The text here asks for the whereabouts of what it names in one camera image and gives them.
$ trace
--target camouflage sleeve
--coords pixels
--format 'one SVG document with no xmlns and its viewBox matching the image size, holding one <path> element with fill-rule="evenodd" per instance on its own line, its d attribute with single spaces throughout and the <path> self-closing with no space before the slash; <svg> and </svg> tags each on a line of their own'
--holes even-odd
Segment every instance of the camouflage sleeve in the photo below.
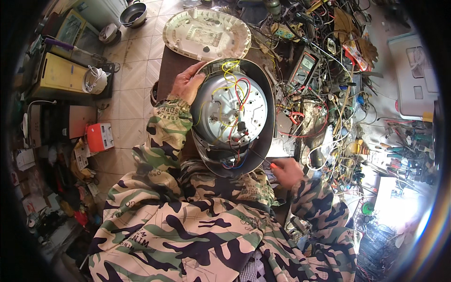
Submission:
<svg viewBox="0 0 451 282">
<path fill-rule="evenodd" d="M 312 224 L 309 248 L 304 252 L 307 263 L 317 271 L 329 273 L 332 281 L 353 281 L 357 255 L 354 231 L 345 227 L 349 214 L 346 204 L 333 204 L 331 188 L 320 179 L 304 177 L 292 192 L 292 213 Z"/>
<path fill-rule="evenodd" d="M 166 187 L 169 197 L 181 199 L 176 179 L 180 174 L 179 153 L 186 141 L 186 133 L 193 125 L 190 105 L 182 98 L 169 96 L 153 108 L 146 126 L 146 142 L 133 148 L 138 175 L 159 189 Z"/>
</svg>

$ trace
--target screwdriver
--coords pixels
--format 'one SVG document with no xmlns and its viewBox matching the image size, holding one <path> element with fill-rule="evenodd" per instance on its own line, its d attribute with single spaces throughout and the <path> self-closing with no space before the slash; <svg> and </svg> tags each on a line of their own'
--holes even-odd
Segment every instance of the screwdriver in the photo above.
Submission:
<svg viewBox="0 0 451 282">
<path fill-rule="evenodd" d="M 249 150 L 251 150 L 252 152 L 254 152 L 254 154 L 256 154 L 257 156 L 259 156 L 262 160 L 264 160 L 265 162 L 269 163 L 269 168 L 276 168 L 278 167 L 275 163 L 268 161 L 267 159 L 263 158 L 262 156 L 260 156 L 259 154 L 257 154 L 254 150 L 252 150 L 249 147 Z"/>
</svg>

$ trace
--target wooden table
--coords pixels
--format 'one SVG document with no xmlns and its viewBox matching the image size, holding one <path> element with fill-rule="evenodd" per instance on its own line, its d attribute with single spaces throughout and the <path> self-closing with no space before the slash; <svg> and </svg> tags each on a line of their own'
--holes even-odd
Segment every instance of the wooden table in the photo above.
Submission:
<svg viewBox="0 0 451 282">
<path fill-rule="evenodd" d="M 250 49 L 247 55 L 244 57 L 257 65 L 262 69 L 265 65 L 269 69 L 273 68 L 273 62 L 271 57 L 263 54 L 258 49 Z M 172 90 L 175 77 L 186 70 L 189 66 L 199 62 L 198 60 L 191 59 L 175 53 L 167 46 L 163 51 L 163 58 L 161 59 L 160 78 L 158 81 L 157 101 L 165 99 Z"/>
</svg>

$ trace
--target right hand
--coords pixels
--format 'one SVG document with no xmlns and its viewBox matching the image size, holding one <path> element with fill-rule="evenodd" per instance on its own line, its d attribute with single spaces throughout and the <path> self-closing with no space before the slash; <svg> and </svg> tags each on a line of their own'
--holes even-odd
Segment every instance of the right hand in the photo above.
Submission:
<svg viewBox="0 0 451 282">
<path fill-rule="evenodd" d="M 271 162 L 278 166 L 271 171 L 285 189 L 290 190 L 299 180 L 304 178 L 301 166 L 292 157 L 274 159 Z"/>
</svg>

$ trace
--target person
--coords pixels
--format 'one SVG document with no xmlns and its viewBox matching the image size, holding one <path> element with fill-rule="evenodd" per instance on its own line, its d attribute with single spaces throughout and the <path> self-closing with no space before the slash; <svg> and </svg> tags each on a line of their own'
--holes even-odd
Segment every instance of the person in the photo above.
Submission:
<svg viewBox="0 0 451 282">
<path fill-rule="evenodd" d="M 356 254 L 347 206 L 307 178 L 294 159 L 273 162 L 291 191 L 291 211 L 310 221 L 301 251 L 275 220 L 274 191 L 261 168 L 238 179 L 179 161 L 189 112 L 205 78 L 199 62 L 177 75 L 154 108 L 145 144 L 133 148 L 136 172 L 109 191 L 103 224 L 89 248 L 95 281 L 353 281 Z"/>
</svg>

